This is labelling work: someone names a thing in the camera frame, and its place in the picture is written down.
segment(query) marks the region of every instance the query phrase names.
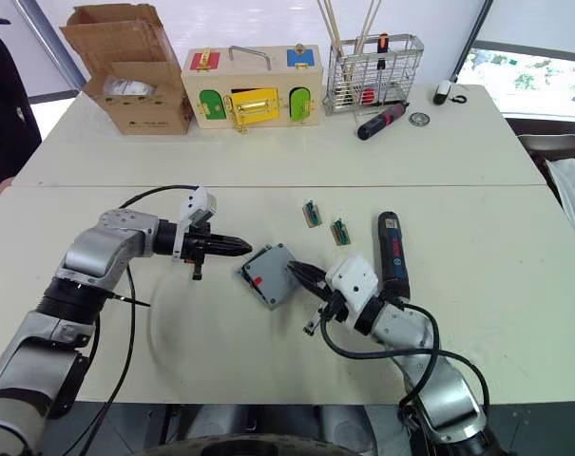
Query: metal handle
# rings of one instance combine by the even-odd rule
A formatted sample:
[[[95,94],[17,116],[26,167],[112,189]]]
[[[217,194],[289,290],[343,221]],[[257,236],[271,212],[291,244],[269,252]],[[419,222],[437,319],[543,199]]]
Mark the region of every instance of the metal handle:
[[[268,71],[270,71],[270,57],[267,53],[262,52],[260,50],[250,49],[248,47],[240,47],[240,46],[231,46],[228,48],[228,54],[230,55],[230,60],[234,60],[234,54],[232,53],[233,50],[241,50],[243,52],[249,52],[250,54],[258,55],[259,57],[263,57],[266,59],[266,67]]]
[[[267,112],[270,109],[270,100],[261,100],[259,102],[237,104],[239,114],[254,114],[257,112]]]

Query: window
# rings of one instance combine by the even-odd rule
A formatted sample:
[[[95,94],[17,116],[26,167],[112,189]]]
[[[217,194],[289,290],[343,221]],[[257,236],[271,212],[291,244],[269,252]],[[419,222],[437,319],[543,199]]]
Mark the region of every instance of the window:
[[[474,47],[458,82],[484,86],[504,114],[575,118],[575,61]]]

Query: cordless screwdriver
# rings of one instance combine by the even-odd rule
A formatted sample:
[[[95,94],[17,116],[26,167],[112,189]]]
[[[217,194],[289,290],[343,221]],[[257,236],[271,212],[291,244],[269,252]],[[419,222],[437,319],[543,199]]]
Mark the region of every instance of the cordless screwdriver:
[[[395,212],[378,217],[378,237],[382,260],[382,289],[397,297],[410,299],[410,280],[405,267],[401,224]]]
[[[389,124],[392,124],[403,114],[405,114],[405,110],[409,105],[410,104],[407,102],[393,104],[387,110],[382,111],[373,119],[361,125],[359,129],[356,130],[356,136],[358,136],[360,140],[363,141],[367,140],[371,136],[375,135],[382,128],[384,128]]]

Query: small metal washer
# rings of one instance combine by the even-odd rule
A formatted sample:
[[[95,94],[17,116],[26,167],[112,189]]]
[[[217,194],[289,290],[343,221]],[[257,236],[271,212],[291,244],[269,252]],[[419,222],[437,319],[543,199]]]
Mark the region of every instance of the small metal washer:
[[[410,116],[410,124],[415,126],[426,126],[430,121],[431,118],[424,112],[414,112]]]

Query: box flap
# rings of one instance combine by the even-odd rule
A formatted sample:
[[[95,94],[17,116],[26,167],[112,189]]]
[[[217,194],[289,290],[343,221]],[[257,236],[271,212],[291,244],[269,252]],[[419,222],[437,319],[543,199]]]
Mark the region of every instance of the box flap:
[[[67,19],[67,25],[77,26],[80,24],[134,21],[136,19],[142,19],[157,26],[163,25],[156,13],[156,8],[147,4],[130,5],[128,3],[74,7],[74,13]]]
[[[110,62],[178,63],[150,5],[76,7],[60,29],[91,74],[111,71]]]

